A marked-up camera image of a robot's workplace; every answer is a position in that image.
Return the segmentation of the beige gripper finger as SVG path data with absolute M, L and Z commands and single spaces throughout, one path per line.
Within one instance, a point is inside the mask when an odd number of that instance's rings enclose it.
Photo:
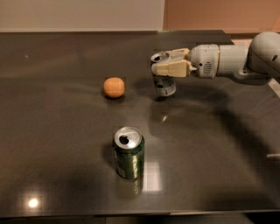
M 180 48 L 166 51 L 164 54 L 167 61 L 188 60 L 190 50 L 188 48 Z
M 185 59 L 168 63 L 155 63 L 151 66 L 153 74 L 169 77 L 187 77 L 196 70 L 197 68 Z

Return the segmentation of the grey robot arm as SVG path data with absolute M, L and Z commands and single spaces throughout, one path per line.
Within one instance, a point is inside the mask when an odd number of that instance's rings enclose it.
M 197 45 L 158 52 L 151 57 L 151 71 L 158 76 L 203 79 L 231 77 L 237 81 L 265 81 L 280 74 L 280 34 L 257 34 L 249 45 Z

